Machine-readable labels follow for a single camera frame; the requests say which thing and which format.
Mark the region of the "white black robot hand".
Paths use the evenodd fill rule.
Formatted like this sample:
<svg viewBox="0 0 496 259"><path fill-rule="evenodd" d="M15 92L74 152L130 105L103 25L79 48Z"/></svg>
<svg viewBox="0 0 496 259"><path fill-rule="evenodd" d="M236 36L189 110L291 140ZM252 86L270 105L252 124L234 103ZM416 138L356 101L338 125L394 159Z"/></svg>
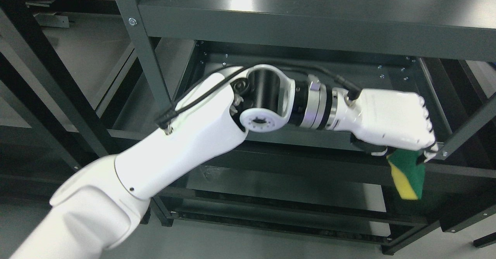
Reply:
<svg viewBox="0 0 496 259"><path fill-rule="evenodd" d="M349 131L356 139L376 146L420 151L433 159L439 146L425 100L415 92L363 89L356 100L335 88L326 130Z"/></svg>

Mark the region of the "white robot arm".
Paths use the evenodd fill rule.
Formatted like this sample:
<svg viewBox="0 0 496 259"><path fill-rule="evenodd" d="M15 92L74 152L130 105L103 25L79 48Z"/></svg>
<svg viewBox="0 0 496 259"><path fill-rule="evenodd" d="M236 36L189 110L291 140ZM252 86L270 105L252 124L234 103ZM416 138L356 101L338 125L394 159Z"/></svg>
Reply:
<svg viewBox="0 0 496 259"><path fill-rule="evenodd" d="M98 259L138 227L151 198L196 166L239 146L247 137L232 119L231 80L265 71L280 81L291 111L296 82L280 69L255 65L230 76L213 73L179 102L176 118L131 148L101 157L64 182L51 210L12 259Z"/></svg>

